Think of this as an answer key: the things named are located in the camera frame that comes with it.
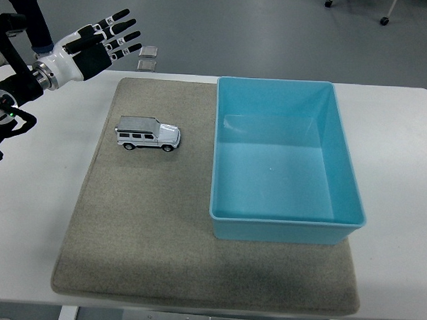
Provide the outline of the white and black hand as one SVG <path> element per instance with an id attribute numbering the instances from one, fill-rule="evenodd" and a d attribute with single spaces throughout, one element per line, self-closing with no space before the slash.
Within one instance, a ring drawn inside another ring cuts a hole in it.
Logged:
<path id="1" fill-rule="evenodd" d="M 98 23 L 85 25 L 59 40 L 50 55 L 33 65 L 33 74 L 43 89 L 56 90 L 70 81 L 86 81 L 110 67 L 116 60 L 138 51 L 138 30 L 124 34 L 136 24 L 124 21 L 130 10 L 123 9 Z"/>

